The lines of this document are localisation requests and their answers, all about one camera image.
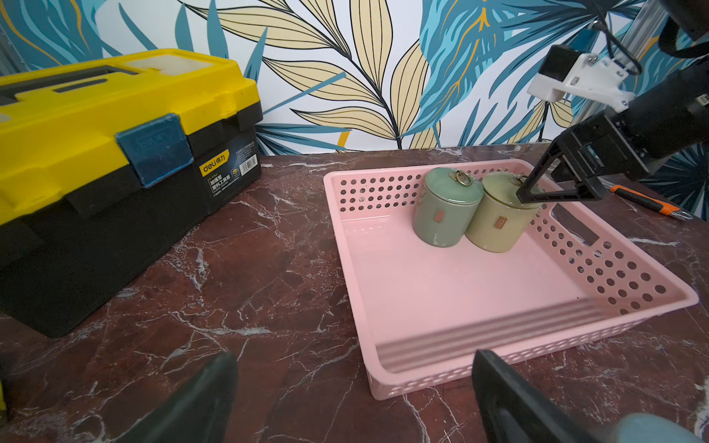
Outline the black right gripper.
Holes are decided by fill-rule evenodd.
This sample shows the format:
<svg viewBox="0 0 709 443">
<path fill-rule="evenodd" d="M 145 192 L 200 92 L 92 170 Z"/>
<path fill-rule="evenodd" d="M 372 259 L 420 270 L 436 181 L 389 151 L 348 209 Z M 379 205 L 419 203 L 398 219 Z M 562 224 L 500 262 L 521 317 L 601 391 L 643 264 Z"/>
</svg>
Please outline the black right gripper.
<svg viewBox="0 0 709 443">
<path fill-rule="evenodd" d="M 620 116 L 607 110 L 555 138 L 516 196 L 522 203 L 600 200 L 607 190 L 599 176 L 641 180 L 653 175 L 661 164 L 646 149 L 635 146 Z M 546 175 L 555 183 L 572 183 L 572 187 L 555 192 L 537 190 L 537 183 Z"/>
</svg>

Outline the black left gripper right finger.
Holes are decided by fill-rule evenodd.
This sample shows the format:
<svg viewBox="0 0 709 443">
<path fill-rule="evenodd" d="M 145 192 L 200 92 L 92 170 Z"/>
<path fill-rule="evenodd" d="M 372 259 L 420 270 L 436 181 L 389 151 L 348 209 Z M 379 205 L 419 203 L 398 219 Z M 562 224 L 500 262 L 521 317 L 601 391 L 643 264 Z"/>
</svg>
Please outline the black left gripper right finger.
<svg viewBox="0 0 709 443">
<path fill-rule="evenodd" d="M 596 441 L 492 351 L 476 352 L 472 382 L 489 442 Z"/>
</svg>

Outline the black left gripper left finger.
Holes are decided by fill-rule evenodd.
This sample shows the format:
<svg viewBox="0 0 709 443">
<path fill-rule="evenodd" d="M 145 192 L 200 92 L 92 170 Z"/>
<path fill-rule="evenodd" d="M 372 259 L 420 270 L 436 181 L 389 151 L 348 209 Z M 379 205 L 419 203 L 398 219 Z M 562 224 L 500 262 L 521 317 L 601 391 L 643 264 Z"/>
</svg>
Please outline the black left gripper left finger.
<svg viewBox="0 0 709 443">
<path fill-rule="evenodd" d="M 238 386 L 237 359 L 216 354 L 119 442 L 222 442 Z"/>
</svg>

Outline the yellow-green tea canister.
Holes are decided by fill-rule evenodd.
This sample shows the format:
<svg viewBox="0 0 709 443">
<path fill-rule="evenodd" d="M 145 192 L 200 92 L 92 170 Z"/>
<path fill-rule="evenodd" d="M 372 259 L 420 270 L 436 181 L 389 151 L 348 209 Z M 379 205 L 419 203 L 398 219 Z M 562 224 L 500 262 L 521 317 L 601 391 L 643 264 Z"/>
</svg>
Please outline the yellow-green tea canister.
<svg viewBox="0 0 709 443">
<path fill-rule="evenodd" d="M 484 195 L 465 235 L 477 247 L 494 253 L 505 253 L 519 241 L 528 225 L 539 214 L 542 204 L 522 203 L 517 191 L 526 175 L 494 172 L 481 184 Z"/>
</svg>

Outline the pink perforated plastic basket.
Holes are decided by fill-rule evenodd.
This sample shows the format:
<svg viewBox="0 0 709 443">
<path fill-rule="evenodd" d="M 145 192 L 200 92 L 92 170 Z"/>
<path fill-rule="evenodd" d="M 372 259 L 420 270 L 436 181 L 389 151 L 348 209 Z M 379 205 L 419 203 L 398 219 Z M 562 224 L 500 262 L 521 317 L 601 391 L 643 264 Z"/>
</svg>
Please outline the pink perforated plastic basket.
<svg viewBox="0 0 709 443">
<path fill-rule="evenodd" d="M 475 352 L 510 364 L 697 304 L 678 276 L 580 202 L 544 207 L 506 253 L 433 247 L 413 229 L 428 166 L 324 177 L 372 396 L 459 380 Z"/>
</svg>

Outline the dark green tea canister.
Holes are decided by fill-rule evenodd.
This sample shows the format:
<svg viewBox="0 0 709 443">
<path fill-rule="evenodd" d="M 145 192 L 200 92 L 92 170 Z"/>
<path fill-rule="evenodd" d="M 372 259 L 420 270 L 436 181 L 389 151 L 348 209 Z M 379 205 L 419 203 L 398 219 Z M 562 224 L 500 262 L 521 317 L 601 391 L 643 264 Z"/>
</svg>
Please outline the dark green tea canister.
<svg viewBox="0 0 709 443">
<path fill-rule="evenodd" d="M 437 167 L 429 171 L 415 208 L 413 229 L 433 247 L 457 245 L 483 198 L 482 183 L 462 170 Z"/>
</svg>

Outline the blue tea canister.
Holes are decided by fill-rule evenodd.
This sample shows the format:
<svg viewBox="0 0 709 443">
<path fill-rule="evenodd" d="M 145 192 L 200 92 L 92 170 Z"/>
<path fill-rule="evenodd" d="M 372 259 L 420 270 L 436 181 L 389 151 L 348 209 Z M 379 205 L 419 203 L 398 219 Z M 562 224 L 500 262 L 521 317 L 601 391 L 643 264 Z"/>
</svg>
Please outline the blue tea canister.
<svg viewBox="0 0 709 443">
<path fill-rule="evenodd" d="M 590 433 L 600 442 L 703 443 L 688 429 L 649 413 L 631 413 L 614 424 L 595 426 Z"/>
</svg>

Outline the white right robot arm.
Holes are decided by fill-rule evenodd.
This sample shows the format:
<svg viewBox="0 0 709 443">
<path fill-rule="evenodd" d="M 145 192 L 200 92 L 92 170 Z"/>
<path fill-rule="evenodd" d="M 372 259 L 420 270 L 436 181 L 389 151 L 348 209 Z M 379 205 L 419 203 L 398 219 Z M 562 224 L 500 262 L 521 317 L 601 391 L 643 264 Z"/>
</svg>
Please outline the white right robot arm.
<svg viewBox="0 0 709 443">
<path fill-rule="evenodd" d="M 522 203 L 601 199 L 606 193 L 601 177 L 646 178 L 671 155 L 708 139 L 708 45 L 699 42 L 708 33 L 708 4 L 665 1 L 662 6 L 668 20 L 658 47 L 691 64 L 640 96 L 620 89 L 629 72 L 614 57 L 551 47 L 528 92 L 545 101 L 568 93 L 606 108 L 550 143 L 520 182 L 516 196 Z M 697 44 L 679 49 L 681 31 Z"/>
</svg>

